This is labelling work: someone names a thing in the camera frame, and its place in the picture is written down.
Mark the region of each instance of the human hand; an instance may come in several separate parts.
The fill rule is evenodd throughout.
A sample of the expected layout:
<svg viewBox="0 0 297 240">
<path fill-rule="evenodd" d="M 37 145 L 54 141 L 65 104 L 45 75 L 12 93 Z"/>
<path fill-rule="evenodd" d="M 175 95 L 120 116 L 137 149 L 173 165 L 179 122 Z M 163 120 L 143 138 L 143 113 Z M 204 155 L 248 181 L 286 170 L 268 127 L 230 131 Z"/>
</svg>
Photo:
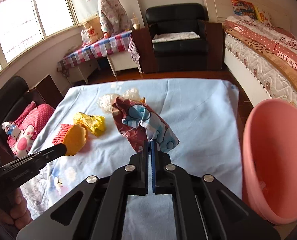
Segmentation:
<svg viewBox="0 0 297 240">
<path fill-rule="evenodd" d="M 27 209 L 27 201 L 23 197 L 22 191 L 18 188 L 14 194 L 15 206 L 11 209 L 10 214 L 0 209 L 0 222 L 9 225 L 15 225 L 16 228 L 21 230 L 24 226 L 33 221 L 31 213 Z"/>
</svg>

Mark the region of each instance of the black leather armchair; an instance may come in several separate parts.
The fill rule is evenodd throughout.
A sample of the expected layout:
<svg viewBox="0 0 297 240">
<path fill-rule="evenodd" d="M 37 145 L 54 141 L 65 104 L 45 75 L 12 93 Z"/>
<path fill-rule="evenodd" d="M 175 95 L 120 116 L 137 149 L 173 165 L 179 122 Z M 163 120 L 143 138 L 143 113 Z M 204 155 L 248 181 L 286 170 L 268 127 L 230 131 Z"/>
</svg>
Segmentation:
<svg viewBox="0 0 297 240">
<path fill-rule="evenodd" d="M 198 39 L 167 41 L 153 43 L 154 54 L 159 72 L 208 70 L 210 44 L 207 39 L 207 24 L 204 7 L 198 3 L 172 4 L 151 7 L 146 10 L 146 21 L 153 39 L 156 34 L 195 32 Z M 220 44 L 222 62 L 223 31 L 222 25 L 216 24 L 219 30 L 217 41 Z"/>
</svg>

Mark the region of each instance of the metal screw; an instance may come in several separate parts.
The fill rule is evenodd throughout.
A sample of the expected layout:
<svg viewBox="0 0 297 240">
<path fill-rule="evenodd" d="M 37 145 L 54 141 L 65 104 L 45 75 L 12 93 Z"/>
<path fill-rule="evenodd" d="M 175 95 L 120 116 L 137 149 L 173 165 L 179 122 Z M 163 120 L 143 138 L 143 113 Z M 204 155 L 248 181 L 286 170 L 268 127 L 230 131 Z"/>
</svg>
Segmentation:
<svg viewBox="0 0 297 240">
<path fill-rule="evenodd" d="M 133 171 L 133 170 L 135 170 L 135 166 L 132 165 L 132 164 L 126 165 L 125 166 L 125 170 L 126 171 Z"/>
<path fill-rule="evenodd" d="M 88 176 L 87 178 L 86 178 L 86 182 L 87 183 L 90 183 L 90 184 L 92 184 L 92 183 L 95 183 L 97 181 L 97 177 L 96 176 Z"/>
<path fill-rule="evenodd" d="M 165 169 L 167 169 L 168 171 L 173 171 L 176 169 L 176 166 L 174 164 L 167 164 L 165 166 Z"/>
<path fill-rule="evenodd" d="M 214 177 L 212 175 L 207 174 L 203 177 L 203 179 L 206 182 L 212 182 L 214 180 Z"/>
</svg>

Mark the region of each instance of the pink bucket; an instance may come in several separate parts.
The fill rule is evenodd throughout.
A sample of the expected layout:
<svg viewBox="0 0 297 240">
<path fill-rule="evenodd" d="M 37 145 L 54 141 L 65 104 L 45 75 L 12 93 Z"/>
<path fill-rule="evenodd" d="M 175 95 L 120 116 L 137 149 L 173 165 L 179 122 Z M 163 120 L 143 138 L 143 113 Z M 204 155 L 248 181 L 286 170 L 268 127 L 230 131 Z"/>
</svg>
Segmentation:
<svg viewBox="0 0 297 240">
<path fill-rule="evenodd" d="M 270 222 L 297 220 L 297 108 L 267 99 L 251 111 L 243 136 L 251 208 Z"/>
</svg>

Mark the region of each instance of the plaid tablecloth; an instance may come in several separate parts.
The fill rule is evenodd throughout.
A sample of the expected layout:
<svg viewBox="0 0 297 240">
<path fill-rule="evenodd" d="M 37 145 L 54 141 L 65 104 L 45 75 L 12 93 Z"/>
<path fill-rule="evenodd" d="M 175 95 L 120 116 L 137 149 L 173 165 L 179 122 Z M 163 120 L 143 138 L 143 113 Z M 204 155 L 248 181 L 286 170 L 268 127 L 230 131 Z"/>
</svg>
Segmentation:
<svg viewBox="0 0 297 240">
<path fill-rule="evenodd" d="M 132 38 L 132 31 L 122 32 L 108 39 L 102 39 L 84 48 L 80 48 L 65 56 L 57 63 L 57 71 L 68 75 L 68 69 L 78 66 L 82 62 L 94 58 L 106 57 L 114 53 L 128 51 L 135 63 L 138 63 L 139 54 Z"/>
</svg>

